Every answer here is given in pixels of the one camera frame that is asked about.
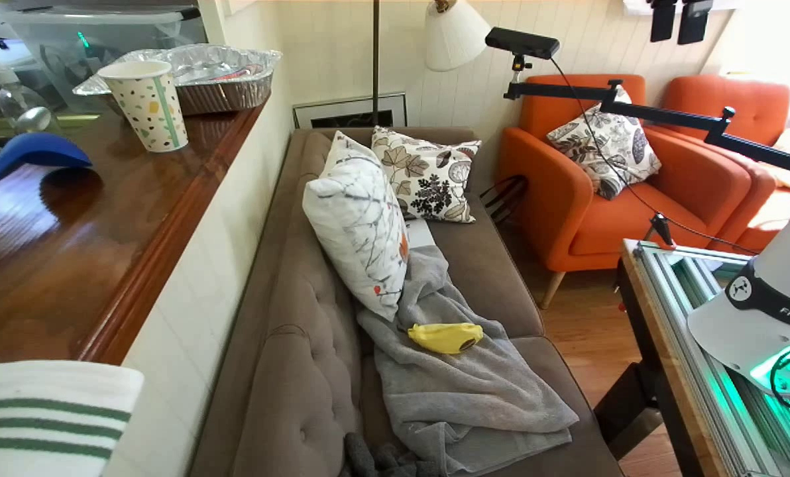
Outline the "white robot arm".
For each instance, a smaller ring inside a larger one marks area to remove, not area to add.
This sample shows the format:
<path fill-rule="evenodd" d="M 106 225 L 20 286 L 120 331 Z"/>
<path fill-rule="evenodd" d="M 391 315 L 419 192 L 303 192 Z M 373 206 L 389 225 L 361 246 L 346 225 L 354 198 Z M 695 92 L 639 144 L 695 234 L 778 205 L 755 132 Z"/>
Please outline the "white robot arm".
<path fill-rule="evenodd" d="M 790 219 L 688 315 L 688 333 L 720 367 L 790 408 Z"/>

